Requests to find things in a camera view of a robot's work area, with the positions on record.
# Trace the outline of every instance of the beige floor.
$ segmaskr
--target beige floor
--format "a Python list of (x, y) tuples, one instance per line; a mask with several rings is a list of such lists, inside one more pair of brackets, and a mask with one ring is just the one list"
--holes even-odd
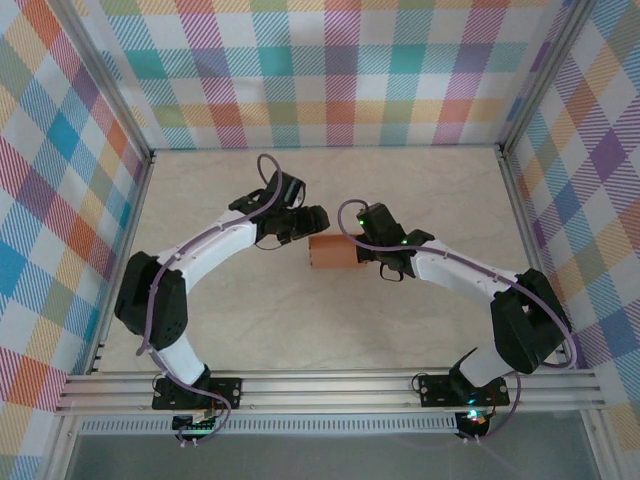
[[(217, 220), (261, 186), (258, 152), (160, 153), (134, 252), (157, 253)], [(405, 230), (426, 230), (487, 263), (527, 263), (489, 148), (306, 149), (271, 152), (308, 185), (307, 204), (333, 220), (359, 197), (387, 204)], [(358, 231), (355, 210), (347, 224)], [(313, 270), (308, 243), (240, 252), (189, 297), (189, 338), (211, 369), (449, 366), (492, 341), (488, 309), (419, 280), (399, 284), (378, 267)], [(140, 339), (112, 322), (102, 371), (153, 369)]]

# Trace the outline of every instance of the aluminum frame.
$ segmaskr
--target aluminum frame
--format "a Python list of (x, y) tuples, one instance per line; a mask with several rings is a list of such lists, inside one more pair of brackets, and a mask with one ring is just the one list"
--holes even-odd
[[(418, 372), (446, 375), (448, 369), (302, 370), (216, 372), (243, 379), (242, 401), (233, 415), (371, 414), (466, 412), (468, 407), (420, 406), (411, 389)], [(158, 415), (151, 409), (156, 372), (96, 373), (69, 377), (58, 404), (61, 415)], [(511, 398), (516, 381), (507, 378)], [(522, 376), (519, 409), (528, 412), (603, 408), (604, 397), (590, 370), (541, 369)], [(510, 407), (499, 407), (505, 412)], [(167, 415), (178, 412), (167, 411)], [(180, 411), (182, 414), (196, 413)]]
[[(539, 105), (547, 88), (553, 81), (571, 45), (595, 5), (596, 0), (574, 2), (574, 7), (565, 24), (564, 31), (552, 46), (547, 64), (538, 75), (534, 90), (527, 98), (508, 133), (505, 149), (507, 153), (521, 138), (531, 115)], [(117, 283), (121, 280), (129, 256), (137, 222), (142, 210), (144, 196), (153, 169), (153, 151), (137, 125), (126, 102), (122, 98), (104, 60), (96, 51), (82, 22), (69, 0), (51, 0), (52, 10), (78, 49), (89, 73), (116, 114), (116, 118), (139, 149), (148, 165), (124, 242), (122, 255), (110, 286), (110, 297), (100, 319), (91, 355), (87, 362), (87, 373), (74, 376), (60, 401), (56, 424), (47, 441), (45, 451), (50, 452), (42, 462), (39, 478), (61, 479), (66, 475), (75, 440), (82, 434), (87, 418), (98, 418), (100, 413), (107, 418), (157, 418), (158, 412), (150, 409), (151, 380), (153, 373), (96, 373), (94, 361), (99, 361), (100, 347), (108, 333)], [(514, 210), (518, 228), (525, 246), (529, 263), (542, 268), (539, 251), (531, 235), (522, 199), (518, 196), (510, 170), (508, 157), (499, 155), (499, 165), (505, 187)], [(423, 409), (418, 396), (409, 390), (411, 377), (422, 369), (355, 370), (355, 371), (298, 371), (298, 372), (220, 372), (219, 375), (235, 375), (245, 379), (244, 397), (240, 410), (234, 418), (265, 418), (299, 412), (306, 416), (321, 414), (329, 416), (373, 415), (377, 418), (395, 415), (419, 415), (433, 417), (450, 415), (456, 409)], [(444, 373), (445, 369), (428, 369), (427, 373)], [(514, 383), (508, 379), (513, 398)], [(611, 436), (606, 415), (602, 412), (604, 398), (597, 380), (591, 371), (540, 371), (523, 377), (521, 411), (583, 411), (583, 418), (592, 449), (603, 478), (631, 478), (630, 472), (621, 467), (619, 451)]]

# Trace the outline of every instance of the enclosure frame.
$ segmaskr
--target enclosure frame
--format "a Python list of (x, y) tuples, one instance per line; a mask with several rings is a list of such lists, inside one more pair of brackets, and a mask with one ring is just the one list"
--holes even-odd
[[(529, 264), (543, 270), (540, 251), (527, 221), (523, 199), (516, 187), (510, 156), (522, 138), (533, 112), (537, 109), (545, 92), (566, 58), (571, 46), (589, 18), (597, 0), (574, 2), (562, 32), (551, 46), (548, 61), (539, 72), (532, 91), (525, 99), (523, 107), (514, 119), (505, 142), (495, 146), (496, 159), (508, 193), (516, 224)], [(124, 275), (126, 262), (142, 212), (149, 182), (154, 168), (155, 152), (149, 146), (142, 131), (129, 111), (120, 94), (115, 80), (109, 72), (102, 56), (95, 48), (70, 0), (50, 0), (49, 5), (71, 38), (87, 70), (92, 75), (100, 91), (107, 99), (116, 118), (128, 134), (131, 142), (145, 159), (144, 170), (137, 198), (126, 229), (123, 246), (109, 284), (107, 301), (101, 312), (96, 333), (89, 349), (89, 357), (84, 368), (85, 375), (71, 376), (58, 405), (47, 445), (45, 460), (40, 468), (40, 478), (64, 478), (69, 467), (76, 439), (82, 434), (122, 435), (126, 433), (172, 434), (167, 428), (167, 419), (173, 412), (159, 413), (150, 409), (153, 392), (153, 373), (103, 373), (98, 371), (99, 360), (105, 345), (118, 286)], [(423, 433), (451, 433), (453, 411), (421, 408), (419, 398), (407, 388), (407, 381), (422, 369), (390, 370), (341, 370), (341, 371), (279, 371), (263, 372), (220, 372), (218, 375), (234, 375), (245, 380), (244, 407), (234, 412), (233, 417), (258, 421), (263, 427), (272, 425), (270, 419), (283, 415), (305, 414), (323, 415), (325, 418), (354, 418), (365, 415), (369, 420), (389, 420), (384, 427), (388, 433), (397, 432), (391, 420), (406, 421), (404, 431)], [(443, 369), (430, 369), (432, 373), (444, 373)], [(302, 391), (292, 389), (292, 382)], [(515, 387), (512, 380), (509, 388)], [(542, 394), (533, 395), (534, 390)], [(385, 400), (380, 401), (380, 392), (385, 392)], [(279, 395), (282, 404), (271, 402), (273, 395)], [(580, 410), (589, 438), (589, 443), (602, 478), (623, 480), (631, 478), (625, 470), (626, 464), (617, 449), (612, 426), (603, 412), (604, 399), (595, 376), (590, 370), (567, 372), (542, 372), (525, 377), (523, 380), (523, 411), (557, 412)], [(142, 427), (131, 427), (130, 422), (143, 422)], [(369, 431), (363, 427), (360, 433)], [(270, 428), (270, 433), (286, 431)], [(228, 428), (224, 433), (234, 433)]]

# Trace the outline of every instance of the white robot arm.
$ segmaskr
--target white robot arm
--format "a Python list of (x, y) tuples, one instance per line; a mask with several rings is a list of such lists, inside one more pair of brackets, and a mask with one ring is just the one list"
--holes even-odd
[[(356, 202), (364, 203), (345, 202), (340, 212)], [(357, 218), (364, 234), (350, 238), (359, 262), (379, 261), (381, 276), (387, 267), (401, 280), (405, 275), (427, 280), (490, 309), (494, 342), (472, 350), (449, 372), (450, 387), (461, 400), (472, 400), (474, 391), (512, 371), (533, 373), (569, 335), (566, 315), (541, 272), (501, 270), (461, 255), (421, 230), (407, 234), (381, 203), (366, 206)]]
[(232, 202), (220, 219), (203, 231), (213, 233), (200, 233), (154, 256), (138, 252), (129, 259), (116, 301), (116, 317), (131, 332), (144, 334), (151, 285), (162, 266), (166, 265), (154, 298), (149, 344), (170, 377), (185, 385), (202, 386), (210, 376), (209, 369), (195, 354), (185, 332), (187, 296), (193, 287), (226, 259), (268, 235), (275, 235), (284, 245), (329, 227), (327, 213), (322, 207), (302, 206), (306, 191), (304, 182), (286, 173), (282, 173), (281, 193), (277, 201), (263, 213), (247, 218), (271, 201), (278, 191), (277, 184), (277, 174), (274, 173), (265, 189)]

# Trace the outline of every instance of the plaid wall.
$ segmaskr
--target plaid wall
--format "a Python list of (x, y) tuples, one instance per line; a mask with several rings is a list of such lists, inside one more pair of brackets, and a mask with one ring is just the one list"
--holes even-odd
[(520, 87), (520, 91), (518, 92), (518, 96), (516, 97), (513, 105), (511, 106), (511, 110), (509, 111), (509, 115), (507, 116), (507, 121), (504, 123), (500, 135), (497, 139), (497, 143), (504, 143), (511, 130), (514, 119), (520, 113), (522, 109), (522, 105), (524, 101), (527, 99), (531, 91), (533, 90), (535, 81), (540, 73), (540, 70), (545, 65), (547, 61), (547, 57), (551, 51), (551, 45), (556, 40), (558, 34), (560, 33), (563, 25), (567, 21), (567, 17), (569, 16), (569, 12), (571, 10), (571, 6), (574, 4), (576, 0), (563, 0), (562, 6), (558, 11), (556, 18), (553, 20), (553, 24), (551, 28), (547, 32), (547, 36), (542, 43), (542, 47), (538, 51), (538, 55), (536, 55), (535, 60), (531, 64), (531, 68), (527, 73), (525, 81), (522, 83)]
[(0, 478), (32, 478), (142, 162), (44, 0), (0, 0)]
[(640, 472), (640, 0), (600, 0), (516, 149), (544, 264)]
[(562, 0), (74, 3), (149, 142), (192, 149), (493, 144)]

